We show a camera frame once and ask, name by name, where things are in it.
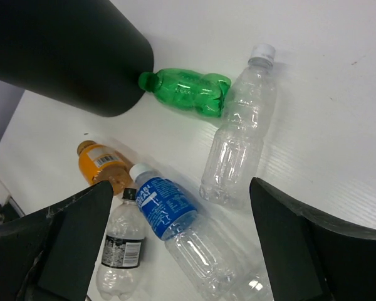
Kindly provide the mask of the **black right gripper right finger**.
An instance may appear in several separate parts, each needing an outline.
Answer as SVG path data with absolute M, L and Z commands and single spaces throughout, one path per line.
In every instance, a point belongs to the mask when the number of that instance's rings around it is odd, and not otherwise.
M 251 208 L 275 300 L 376 300 L 376 229 L 255 177 Z

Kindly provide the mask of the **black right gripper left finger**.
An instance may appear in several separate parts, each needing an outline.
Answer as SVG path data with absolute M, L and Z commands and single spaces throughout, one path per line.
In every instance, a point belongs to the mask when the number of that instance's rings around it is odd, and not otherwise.
M 102 181 L 0 225 L 0 300 L 84 300 L 112 199 Z

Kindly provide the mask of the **blue label Pocari Sweat bottle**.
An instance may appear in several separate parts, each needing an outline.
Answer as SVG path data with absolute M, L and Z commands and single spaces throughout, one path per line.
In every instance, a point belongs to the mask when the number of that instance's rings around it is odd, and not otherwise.
M 266 269 L 250 258 L 180 186 L 144 163 L 129 174 L 137 204 L 154 234 L 204 300 L 272 300 Z

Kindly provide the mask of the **orange juice bottle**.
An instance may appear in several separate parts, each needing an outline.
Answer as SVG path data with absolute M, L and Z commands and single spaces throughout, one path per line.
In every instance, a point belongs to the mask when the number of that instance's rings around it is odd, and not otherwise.
M 116 196 L 132 185 L 129 174 L 132 163 L 116 149 L 85 140 L 76 152 L 80 172 L 90 186 L 109 181 Z

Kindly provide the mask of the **clear bottle white green label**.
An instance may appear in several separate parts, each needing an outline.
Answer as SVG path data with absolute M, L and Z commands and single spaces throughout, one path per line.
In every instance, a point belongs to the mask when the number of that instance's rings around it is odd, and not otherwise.
M 229 89 L 199 189 L 206 201 L 231 209 L 246 207 L 264 138 L 277 99 L 272 74 L 276 50 L 259 44 Z

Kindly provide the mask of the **green crushed plastic bottle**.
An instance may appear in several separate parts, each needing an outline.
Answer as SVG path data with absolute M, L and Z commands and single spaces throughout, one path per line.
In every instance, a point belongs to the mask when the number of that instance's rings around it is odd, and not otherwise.
M 158 72 L 143 72 L 138 85 L 166 106 L 219 118 L 231 80 L 218 73 L 165 68 Z

